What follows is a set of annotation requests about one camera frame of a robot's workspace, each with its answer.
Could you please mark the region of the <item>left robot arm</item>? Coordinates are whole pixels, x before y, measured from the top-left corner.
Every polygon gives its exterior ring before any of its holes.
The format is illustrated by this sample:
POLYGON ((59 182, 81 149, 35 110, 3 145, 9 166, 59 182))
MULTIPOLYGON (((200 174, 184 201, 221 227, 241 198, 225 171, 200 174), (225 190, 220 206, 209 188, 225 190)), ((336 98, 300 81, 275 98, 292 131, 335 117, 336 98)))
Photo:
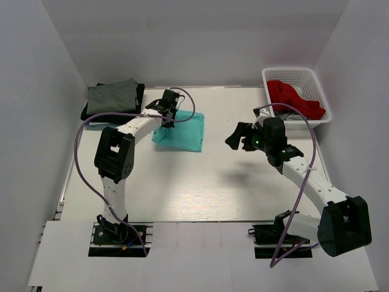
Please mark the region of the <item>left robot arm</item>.
POLYGON ((94 165, 103 183, 103 196, 108 201, 98 223, 108 228, 108 236, 116 243, 128 237, 125 207, 125 180, 134 167, 135 146, 159 127, 173 128, 180 94, 166 89, 159 100, 151 102, 139 117, 116 128, 106 127, 100 136, 94 165))

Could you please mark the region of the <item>teal t shirt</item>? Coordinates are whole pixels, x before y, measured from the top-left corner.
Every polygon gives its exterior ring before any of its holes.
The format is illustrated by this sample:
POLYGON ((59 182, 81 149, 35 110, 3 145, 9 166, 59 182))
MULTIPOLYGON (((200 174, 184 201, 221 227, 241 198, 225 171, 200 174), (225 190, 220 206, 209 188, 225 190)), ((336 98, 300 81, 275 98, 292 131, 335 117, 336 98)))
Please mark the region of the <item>teal t shirt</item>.
POLYGON ((156 129, 152 141, 164 147, 170 147, 191 152, 201 152, 204 138, 205 117, 202 113, 182 123, 175 123, 174 128, 156 129))

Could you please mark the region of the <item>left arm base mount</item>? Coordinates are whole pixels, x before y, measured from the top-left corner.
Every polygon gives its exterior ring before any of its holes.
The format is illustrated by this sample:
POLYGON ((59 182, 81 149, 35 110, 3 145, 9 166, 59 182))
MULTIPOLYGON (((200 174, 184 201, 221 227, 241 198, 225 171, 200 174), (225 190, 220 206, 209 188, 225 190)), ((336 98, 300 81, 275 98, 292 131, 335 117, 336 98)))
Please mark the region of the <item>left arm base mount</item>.
MULTIPOLYGON (((134 227, 143 240, 147 252, 151 249, 153 239, 153 225, 151 223, 136 223, 134 227)), ((113 239, 97 222, 92 229, 89 245, 89 257, 120 257, 143 258, 146 257, 136 233, 130 229, 124 233, 122 239, 113 239)))

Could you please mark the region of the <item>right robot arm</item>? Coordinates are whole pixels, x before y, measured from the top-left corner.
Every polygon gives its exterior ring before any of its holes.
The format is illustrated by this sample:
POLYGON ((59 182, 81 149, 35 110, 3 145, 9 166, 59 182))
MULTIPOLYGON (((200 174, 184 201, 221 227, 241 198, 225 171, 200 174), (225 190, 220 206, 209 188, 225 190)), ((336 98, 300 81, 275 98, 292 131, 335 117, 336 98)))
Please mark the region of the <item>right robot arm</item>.
POLYGON ((314 170, 303 152, 288 143, 281 119, 240 122, 225 143, 233 150, 265 153, 268 163, 299 187, 320 214, 318 218, 291 210, 278 214, 272 224, 258 224, 249 230, 256 244, 281 241, 296 246, 310 240, 335 257, 372 242, 367 202, 337 189, 314 170))

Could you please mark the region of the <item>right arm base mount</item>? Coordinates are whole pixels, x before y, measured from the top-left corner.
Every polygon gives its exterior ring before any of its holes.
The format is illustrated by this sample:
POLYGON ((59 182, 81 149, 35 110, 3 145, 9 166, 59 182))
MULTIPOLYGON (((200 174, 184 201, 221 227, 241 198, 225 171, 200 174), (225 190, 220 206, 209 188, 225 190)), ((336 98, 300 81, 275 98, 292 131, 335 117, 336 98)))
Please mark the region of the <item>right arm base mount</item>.
MULTIPOLYGON (((264 224, 254 224, 247 231, 249 236, 253 237, 254 253, 256 259, 271 259, 277 247, 279 236, 276 233, 274 224, 265 222, 264 224)), ((304 239, 287 234, 277 257, 282 256, 294 246, 303 242, 304 239)), ((310 241, 307 240, 295 252, 289 254, 287 259, 308 259, 312 258, 312 248, 310 241)))

